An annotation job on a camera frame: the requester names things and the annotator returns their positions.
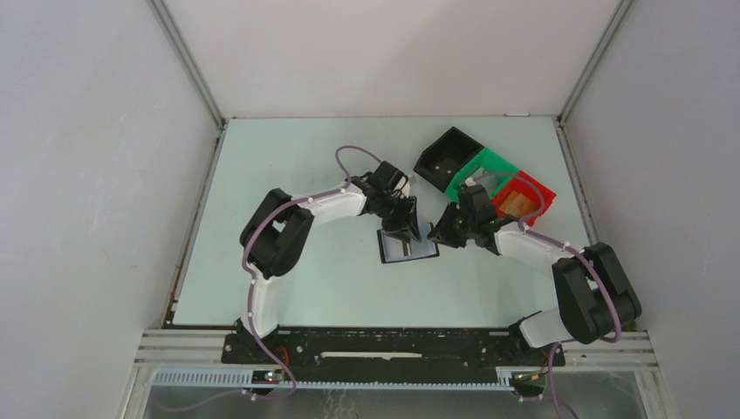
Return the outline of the black card holder wallet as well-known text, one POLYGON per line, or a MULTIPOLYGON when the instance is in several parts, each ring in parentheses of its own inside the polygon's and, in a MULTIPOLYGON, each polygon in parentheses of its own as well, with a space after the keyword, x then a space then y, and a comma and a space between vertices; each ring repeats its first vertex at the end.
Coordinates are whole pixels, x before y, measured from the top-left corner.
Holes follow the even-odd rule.
POLYGON ((396 264, 438 258, 440 256, 438 244, 428 239, 428 234, 432 229, 432 223, 420 222, 420 241, 392 238, 384 230, 377 230, 380 261, 383 264, 396 264))

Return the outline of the white card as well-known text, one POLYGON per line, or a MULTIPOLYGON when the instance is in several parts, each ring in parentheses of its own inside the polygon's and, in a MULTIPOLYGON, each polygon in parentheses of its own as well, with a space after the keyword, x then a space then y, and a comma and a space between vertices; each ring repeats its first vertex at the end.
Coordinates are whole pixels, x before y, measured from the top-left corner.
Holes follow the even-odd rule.
POLYGON ((483 186, 488 197, 492 198, 505 180, 506 178, 502 175, 483 174, 476 178, 476 183, 483 186))

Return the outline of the black plastic bin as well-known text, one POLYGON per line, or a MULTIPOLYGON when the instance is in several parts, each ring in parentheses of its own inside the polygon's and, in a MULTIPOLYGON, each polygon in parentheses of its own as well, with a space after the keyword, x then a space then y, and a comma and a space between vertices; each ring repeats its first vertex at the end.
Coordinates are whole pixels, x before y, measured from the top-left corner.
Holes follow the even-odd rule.
POLYGON ((451 127, 425 148, 414 165, 414 172, 441 192, 445 192, 454 176, 484 149, 457 127, 451 127))

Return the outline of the orange card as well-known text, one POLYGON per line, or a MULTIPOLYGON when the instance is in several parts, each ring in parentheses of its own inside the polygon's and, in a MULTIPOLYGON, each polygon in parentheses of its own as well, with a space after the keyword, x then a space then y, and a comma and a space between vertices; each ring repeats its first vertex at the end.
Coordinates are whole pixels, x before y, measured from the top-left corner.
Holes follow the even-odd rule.
POLYGON ((512 191, 500 205, 500 210, 504 214, 516 217, 527 216, 537 209, 538 204, 536 202, 517 191, 512 191))

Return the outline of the green plastic bin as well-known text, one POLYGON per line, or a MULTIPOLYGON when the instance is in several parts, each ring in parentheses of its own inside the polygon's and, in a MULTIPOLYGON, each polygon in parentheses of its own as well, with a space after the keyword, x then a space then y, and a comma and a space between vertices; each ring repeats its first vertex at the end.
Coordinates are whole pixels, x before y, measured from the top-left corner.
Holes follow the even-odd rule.
POLYGON ((444 195, 455 203, 458 203, 458 192, 467 178, 477 177, 483 174, 502 175, 505 181, 512 178, 519 171, 519 167, 505 160, 489 148, 483 148, 470 157, 465 157, 463 162, 455 162, 452 168, 444 170, 445 174, 451 175, 451 180, 443 188, 444 195))

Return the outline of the red plastic bin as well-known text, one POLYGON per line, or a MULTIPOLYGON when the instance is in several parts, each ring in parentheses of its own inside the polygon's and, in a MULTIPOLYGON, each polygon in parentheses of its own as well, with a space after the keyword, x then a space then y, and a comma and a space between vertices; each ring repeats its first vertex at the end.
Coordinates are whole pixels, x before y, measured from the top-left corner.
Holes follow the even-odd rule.
POLYGON ((524 171, 502 183, 502 188, 491 198, 491 203, 499 216, 512 215, 524 217, 539 210, 526 223, 533 226, 551 207, 557 194, 524 171))

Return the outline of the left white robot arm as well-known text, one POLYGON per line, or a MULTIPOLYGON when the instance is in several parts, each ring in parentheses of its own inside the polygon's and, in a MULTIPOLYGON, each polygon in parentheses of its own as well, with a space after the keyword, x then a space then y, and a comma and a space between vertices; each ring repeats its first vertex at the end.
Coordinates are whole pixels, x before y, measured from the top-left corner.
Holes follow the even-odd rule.
POLYGON ((242 351, 255 363, 276 352, 270 335, 280 323, 284 284, 280 279, 298 263, 312 227, 341 218, 374 215, 381 230, 402 241, 421 241, 417 198, 409 176, 387 161, 364 175, 349 175, 340 185, 313 195, 272 189, 243 228, 242 267, 250 274, 241 321, 249 334, 242 351))

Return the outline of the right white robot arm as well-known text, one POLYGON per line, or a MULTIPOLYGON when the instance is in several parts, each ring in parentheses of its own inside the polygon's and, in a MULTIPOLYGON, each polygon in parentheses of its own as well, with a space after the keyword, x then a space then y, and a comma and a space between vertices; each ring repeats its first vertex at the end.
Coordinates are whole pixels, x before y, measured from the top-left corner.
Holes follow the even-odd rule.
POLYGON ((560 242, 512 215, 498 215, 477 184, 460 189, 428 234, 451 248, 474 242, 499 257, 515 259, 549 275, 558 306, 521 319, 507 342, 510 358, 529 365, 556 342, 615 342, 642 314, 642 306, 615 252, 598 242, 583 248, 560 242))

